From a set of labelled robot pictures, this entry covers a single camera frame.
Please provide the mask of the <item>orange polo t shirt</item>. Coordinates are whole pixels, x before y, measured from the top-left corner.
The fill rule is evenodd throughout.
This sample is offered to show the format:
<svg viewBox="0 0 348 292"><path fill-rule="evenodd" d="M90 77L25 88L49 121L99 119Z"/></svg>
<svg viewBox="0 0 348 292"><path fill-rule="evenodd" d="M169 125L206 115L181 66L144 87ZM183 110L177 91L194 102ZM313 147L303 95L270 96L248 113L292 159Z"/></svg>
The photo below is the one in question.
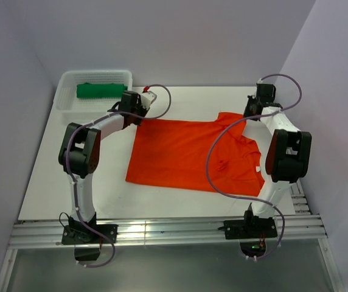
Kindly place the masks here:
<svg viewBox="0 0 348 292"><path fill-rule="evenodd" d="M126 181L180 189L257 196L264 179L261 153L244 136L241 114L214 121L145 120L137 128Z"/></svg>

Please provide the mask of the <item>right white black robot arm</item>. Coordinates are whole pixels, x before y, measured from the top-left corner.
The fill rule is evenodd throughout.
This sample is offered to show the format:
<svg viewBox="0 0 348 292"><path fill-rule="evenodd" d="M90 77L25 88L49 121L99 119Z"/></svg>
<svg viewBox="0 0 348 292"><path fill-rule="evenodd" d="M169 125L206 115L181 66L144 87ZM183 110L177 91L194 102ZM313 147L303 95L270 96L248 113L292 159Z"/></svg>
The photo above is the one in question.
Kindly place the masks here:
<svg viewBox="0 0 348 292"><path fill-rule="evenodd" d="M244 116L260 121L271 134L270 145L261 165L264 185L258 195L261 201L251 204L255 216L243 222L243 232L256 237L263 231L260 218L272 217L285 192L308 171L312 136L292 124L280 104L276 103L276 87L258 83L253 96L248 96Z"/></svg>

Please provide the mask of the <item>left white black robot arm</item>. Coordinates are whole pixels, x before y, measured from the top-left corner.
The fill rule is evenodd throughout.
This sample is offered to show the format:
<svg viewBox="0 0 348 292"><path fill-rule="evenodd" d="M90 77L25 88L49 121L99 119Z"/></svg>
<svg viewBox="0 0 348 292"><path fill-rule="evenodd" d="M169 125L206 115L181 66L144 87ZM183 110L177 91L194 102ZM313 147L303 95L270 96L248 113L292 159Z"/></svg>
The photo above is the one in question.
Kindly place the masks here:
<svg viewBox="0 0 348 292"><path fill-rule="evenodd" d="M71 218L81 222L75 234L82 242L91 243L98 235L98 228L93 224L96 210L92 201L92 174L99 164L101 141L131 124L140 125L155 99L156 94L151 92L125 91L104 116L86 125L75 122L67 125L58 161L69 175Z"/></svg>

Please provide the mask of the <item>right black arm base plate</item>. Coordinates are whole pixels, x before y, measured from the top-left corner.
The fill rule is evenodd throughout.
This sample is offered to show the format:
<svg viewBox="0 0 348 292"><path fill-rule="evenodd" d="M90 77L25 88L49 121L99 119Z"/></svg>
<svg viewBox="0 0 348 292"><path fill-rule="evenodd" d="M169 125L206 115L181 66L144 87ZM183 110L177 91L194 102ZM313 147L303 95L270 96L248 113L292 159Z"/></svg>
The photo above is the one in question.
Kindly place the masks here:
<svg viewBox="0 0 348 292"><path fill-rule="evenodd" d="M227 240L277 237L276 224L272 218L225 220L223 230Z"/></svg>

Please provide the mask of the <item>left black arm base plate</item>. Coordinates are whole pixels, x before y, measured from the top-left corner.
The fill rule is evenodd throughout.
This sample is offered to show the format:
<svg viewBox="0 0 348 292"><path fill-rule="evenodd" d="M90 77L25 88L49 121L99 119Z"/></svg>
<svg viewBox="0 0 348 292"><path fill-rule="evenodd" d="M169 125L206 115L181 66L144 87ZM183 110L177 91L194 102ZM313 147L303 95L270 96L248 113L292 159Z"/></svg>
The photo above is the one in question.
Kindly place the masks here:
<svg viewBox="0 0 348 292"><path fill-rule="evenodd" d="M62 245L83 245L83 244L99 244L99 243L115 243L117 238L117 224L99 224L95 227L96 231L105 235L108 239L104 239L101 235L83 229L73 229L66 226L61 239Z"/></svg>

